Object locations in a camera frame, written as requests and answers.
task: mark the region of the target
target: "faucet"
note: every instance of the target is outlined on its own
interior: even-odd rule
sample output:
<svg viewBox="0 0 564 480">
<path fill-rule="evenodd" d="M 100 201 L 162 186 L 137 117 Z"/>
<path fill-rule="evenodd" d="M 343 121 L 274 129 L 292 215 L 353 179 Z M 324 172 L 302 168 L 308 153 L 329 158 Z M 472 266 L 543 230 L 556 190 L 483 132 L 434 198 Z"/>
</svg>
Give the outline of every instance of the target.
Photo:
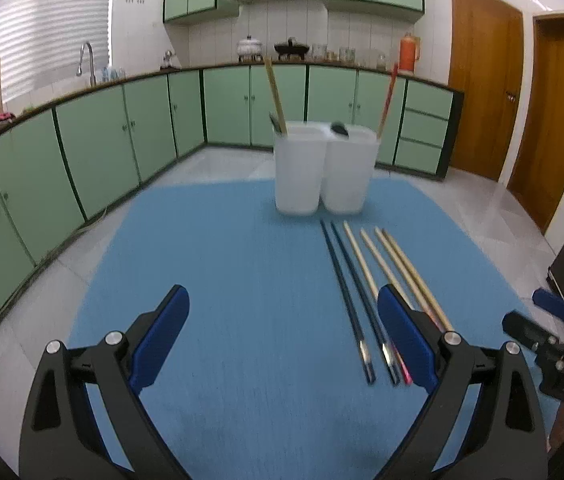
<svg viewBox="0 0 564 480">
<path fill-rule="evenodd" d="M 84 47 L 89 48 L 89 67 L 91 69 L 91 86 L 95 86 L 95 69 L 93 67 L 93 49 L 91 43 L 85 41 L 80 48 L 80 64 L 78 65 L 78 72 L 75 73 L 76 76 L 82 75 L 82 58 L 84 57 Z"/>
</svg>

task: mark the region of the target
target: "window blind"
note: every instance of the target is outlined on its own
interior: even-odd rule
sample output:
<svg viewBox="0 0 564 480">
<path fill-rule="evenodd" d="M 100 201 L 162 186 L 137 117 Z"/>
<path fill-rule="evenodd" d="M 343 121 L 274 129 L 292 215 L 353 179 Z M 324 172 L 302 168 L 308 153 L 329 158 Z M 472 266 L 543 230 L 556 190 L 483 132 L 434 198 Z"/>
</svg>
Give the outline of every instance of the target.
<svg viewBox="0 0 564 480">
<path fill-rule="evenodd" d="M 85 41 L 105 66 L 108 0 L 0 0 L 2 100 L 75 75 Z"/>
</svg>

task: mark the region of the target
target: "silver screw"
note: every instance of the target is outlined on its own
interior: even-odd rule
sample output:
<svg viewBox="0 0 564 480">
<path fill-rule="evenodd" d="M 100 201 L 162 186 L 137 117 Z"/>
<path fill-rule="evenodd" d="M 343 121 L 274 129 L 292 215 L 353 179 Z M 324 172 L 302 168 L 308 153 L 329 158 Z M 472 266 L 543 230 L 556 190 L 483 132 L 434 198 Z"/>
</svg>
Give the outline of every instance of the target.
<svg viewBox="0 0 564 480">
<path fill-rule="evenodd" d="M 518 355 L 520 353 L 520 346 L 518 346 L 518 343 L 515 343 L 513 341 L 509 341 L 507 343 L 506 349 L 507 352 L 511 355 Z"/>
<path fill-rule="evenodd" d="M 122 341 L 122 333 L 115 330 L 114 332 L 109 332 L 107 336 L 104 338 L 104 341 L 107 342 L 107 345 L 117 345 L 120 341 Z"/>
<path fill-rule="evenodd" d="M 451 346 L 458 346 L 462 342 L 462 338 L 457 332 L 447 332 L 444 334 L 444 341 L 449 343 Z"/>
<path fill-rule="evenodd" d="M 48 345 L 46 345 L 46 351 L 49 354 L 54 354 L 60 349 L 60 342 L 53 340 Z"/>
</svg>

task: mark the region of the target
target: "white plastic container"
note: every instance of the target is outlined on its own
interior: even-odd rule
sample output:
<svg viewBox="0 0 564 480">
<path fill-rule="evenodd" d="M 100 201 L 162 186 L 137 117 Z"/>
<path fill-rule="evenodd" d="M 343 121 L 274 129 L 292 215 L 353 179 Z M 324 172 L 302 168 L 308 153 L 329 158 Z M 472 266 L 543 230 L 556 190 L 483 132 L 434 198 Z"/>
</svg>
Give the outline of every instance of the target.
<svg viewBox="0 0 564 480">
<path fill-rule="evenodd" d="M 288 215 L 310 215 L 320 203 L 324 161 L 330 138 L 324 123 L 287 122 L 276 135 L 276 207 Z"/>
<path fill-rule="evenodd" d="M 346 127 L 348 137 L 334 134 L 328 128 L 321 196 L 326 209 L 335 214 L 361 211 L 380 149 L 373 130 L 350 124 Z"/>
</svg>

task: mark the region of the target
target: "black chopstick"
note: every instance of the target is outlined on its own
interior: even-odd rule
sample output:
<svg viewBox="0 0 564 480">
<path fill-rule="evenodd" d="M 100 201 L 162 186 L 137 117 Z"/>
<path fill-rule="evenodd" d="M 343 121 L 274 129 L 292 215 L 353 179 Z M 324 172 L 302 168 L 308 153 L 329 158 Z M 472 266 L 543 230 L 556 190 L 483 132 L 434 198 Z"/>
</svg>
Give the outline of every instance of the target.
<svg viewBox="0 0 564 480">
<path fill-rule="evenodd" d="M 333 230 L 333 234 L 335 234 L 335 238 L 338 241 L 338 245 L 340 246 L 340 250 L 342 251 L 342 255 L 344 256 L 344 261 L 347 263 L 348 270 L 353 277 L 353 282 L 356 284 L 356 289 L 358 290 L 360 300 L 362 300 L 362 304 L 364 305 L 364 310 L 366 310 L 368 320 L 371 323 L 373 334 L 374 336 L 376 336 L 376 342 L 380 349 L 380 353 L 384 358 L 383 361 L 386 364 L 386 370 L 389 372 L 391 382 L 394 386 L 397 386 L 398 384 L 400 384 L 400 374 L 398 371 L 395 354 L 392 350 L 392 345 L 390 345 L 384 337 L 384 333 L 380 328 L 380 322 L 377 320 L 376 311 L 373 309 L 371 301 L 366 294 L 366 290 L 364 290 L 360 276 L 358 275 L 358 272 L 353 265 L 353 260 L 348 254 L 347 248 L 344 246 L 344 242 L 342 242 L 342 238 L 340 237 L 340 234 L 338 233 L 334 222 L 331 222 L 331 229 Z"/>
<path fill-rule="evenodd" d="M 351 294 L 348 291 L 347 282 L 344 280 L 344 275 L 342 274 L 342 268 L 338 261 L 338 257 L 335 255 L 335 249 L 329 238 L 329 234 L 326 231 L 326 225 L 324 220 L 320 220 L 320 225 L 322 227 L 322 232 L 324 233 L 324 240 L 326 240 L 326 246 L 329 249 L 329 254 L 331 255 L 331 261 L 333 263 L 333 270 L 338 277 L 338 283 L 340 284 L 340 291 L 342 292 L 342 298 L 344 299 L 344 304 L 347 307 L 348 320 L 351 322 L 351 328 L 353 329 L 353 335 L 356 338 L 356 343 L 358 344 L 358 352 L 360 353 L 360 358 L 362 359 L 362 367 L 364 368 L 364 375 L 366 376 L 366 382 L 368 384 L 373 384 L 376 382 L 376 373 L 373 370 L 373 363 L 371 362 L 371 354 L 368 352 L 366 346 L 366 341 L 364 341 L 364 333 L 362 332 L 362 326 L 360 325 L 360 320 L 358 319 L 358 314 L 353 307 L 353 300 L 351 300 Z"/>
</svg>

